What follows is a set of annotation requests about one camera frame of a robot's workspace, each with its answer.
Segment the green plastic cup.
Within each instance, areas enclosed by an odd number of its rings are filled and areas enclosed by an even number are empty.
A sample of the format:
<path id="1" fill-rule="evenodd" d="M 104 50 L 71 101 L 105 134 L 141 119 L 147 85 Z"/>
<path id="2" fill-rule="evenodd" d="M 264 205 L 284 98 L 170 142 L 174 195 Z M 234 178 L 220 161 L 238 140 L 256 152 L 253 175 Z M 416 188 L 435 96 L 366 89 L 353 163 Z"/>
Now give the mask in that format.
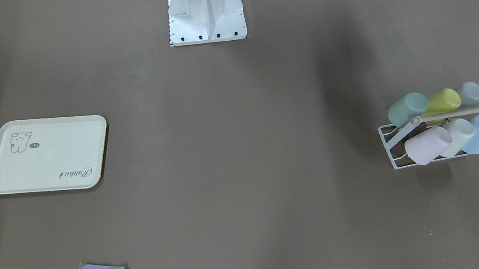
<path id="1" fill-rule="evenodd" d="M 415 116 L 421 116 L 428 109 L 428 99 L 422 93 L 410 92 L 388 109 L 391 124 L 404 127 Z"/>

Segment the pink plastic cup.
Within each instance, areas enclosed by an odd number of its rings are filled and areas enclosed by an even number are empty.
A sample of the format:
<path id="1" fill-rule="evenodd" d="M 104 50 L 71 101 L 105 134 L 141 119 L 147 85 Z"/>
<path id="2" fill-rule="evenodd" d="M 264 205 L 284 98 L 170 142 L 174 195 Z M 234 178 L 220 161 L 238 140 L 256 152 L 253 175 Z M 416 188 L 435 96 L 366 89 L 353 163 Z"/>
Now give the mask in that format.
<path id="1" fill-rule="evenodd" d="M 405 141 L 408 157 L 419 165 L 427 165 L 451 146 L 450 132 L 442 127 L 431 127 Z"/>

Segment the cream rabbit print tray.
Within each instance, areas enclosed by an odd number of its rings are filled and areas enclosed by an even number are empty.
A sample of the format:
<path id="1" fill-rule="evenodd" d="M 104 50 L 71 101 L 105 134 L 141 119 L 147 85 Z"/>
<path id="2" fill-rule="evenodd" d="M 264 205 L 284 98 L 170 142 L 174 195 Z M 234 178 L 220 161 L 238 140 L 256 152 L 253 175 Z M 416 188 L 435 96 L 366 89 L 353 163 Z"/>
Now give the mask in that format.
<path id="1" fill-rule="evenodd" d="M 0 195 L 96 186 L 107 127 L 100 115 L 5 123 L 0 128 Z"/>

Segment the yellow-green plastic cup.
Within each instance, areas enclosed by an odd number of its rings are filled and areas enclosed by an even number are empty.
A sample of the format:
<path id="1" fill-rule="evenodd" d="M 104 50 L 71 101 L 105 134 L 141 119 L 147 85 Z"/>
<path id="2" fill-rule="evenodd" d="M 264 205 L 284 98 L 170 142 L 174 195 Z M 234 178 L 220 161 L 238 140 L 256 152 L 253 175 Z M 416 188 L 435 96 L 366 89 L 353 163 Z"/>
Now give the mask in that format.
<path id="1" fill-rule="evenodd" d="M 442 91 L 436 92 L 429 97 L 428 108 L 422 114 L 422 117 L 443 114 L 456 111 L 462 104 L 462 99 L 459 93 L 454 89 L 445 88 Z"/>

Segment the cream white plastic cup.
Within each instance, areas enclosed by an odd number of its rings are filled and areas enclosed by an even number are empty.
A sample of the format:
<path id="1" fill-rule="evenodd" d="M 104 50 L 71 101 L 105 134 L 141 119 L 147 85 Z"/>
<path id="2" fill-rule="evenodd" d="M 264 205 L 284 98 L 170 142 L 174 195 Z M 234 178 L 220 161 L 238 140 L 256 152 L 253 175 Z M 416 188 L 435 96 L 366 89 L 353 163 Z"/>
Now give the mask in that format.
<path id="1" fill-rule="evenodd" d="M 473 138 L 475 130 L 471 122 L 466 119 L 453 119 L 443 125 L 443 128 L 451 136 L 451 145 L 443 153 L 442 157 L 453 157 Z"/>

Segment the grey-blue plastic cup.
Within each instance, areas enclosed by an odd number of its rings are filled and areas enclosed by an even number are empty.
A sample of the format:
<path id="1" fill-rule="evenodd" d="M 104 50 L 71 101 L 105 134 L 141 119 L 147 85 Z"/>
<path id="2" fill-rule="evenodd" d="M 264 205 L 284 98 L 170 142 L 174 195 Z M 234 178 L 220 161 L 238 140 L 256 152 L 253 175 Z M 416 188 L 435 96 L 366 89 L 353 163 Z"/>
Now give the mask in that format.
<path id="1" fill-rule="evenodd" d="M 479 85 L 476 82 L 465 82 L 455 91 L 461 98 L 460 109 L 473 108 L 479 104 Z"/>

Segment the purple folded cloth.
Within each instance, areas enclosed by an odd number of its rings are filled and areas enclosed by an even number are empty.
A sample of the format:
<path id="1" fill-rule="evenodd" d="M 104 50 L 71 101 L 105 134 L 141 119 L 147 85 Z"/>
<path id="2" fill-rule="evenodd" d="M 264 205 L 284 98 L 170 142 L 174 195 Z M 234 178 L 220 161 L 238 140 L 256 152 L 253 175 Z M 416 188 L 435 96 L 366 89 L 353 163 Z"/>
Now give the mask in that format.
<path id="1" fill-rule="evenodd" d="M 106 265 L 93 265 L 93 264 L 86 264 L 82 265 L 80 269 L 113 269 L 114 266 L 106 266 Z"/>

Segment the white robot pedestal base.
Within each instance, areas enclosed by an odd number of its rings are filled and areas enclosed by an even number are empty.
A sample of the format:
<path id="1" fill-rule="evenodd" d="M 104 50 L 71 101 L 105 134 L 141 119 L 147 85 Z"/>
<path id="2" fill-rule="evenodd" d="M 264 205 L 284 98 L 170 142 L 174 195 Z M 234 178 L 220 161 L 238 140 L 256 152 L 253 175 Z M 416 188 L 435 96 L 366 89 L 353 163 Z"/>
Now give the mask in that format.
<path id="1" fill-rule="evenodd" d="M 235 41 L 248 36 L 242 0 L 167 0 L 173 47 Z"/>

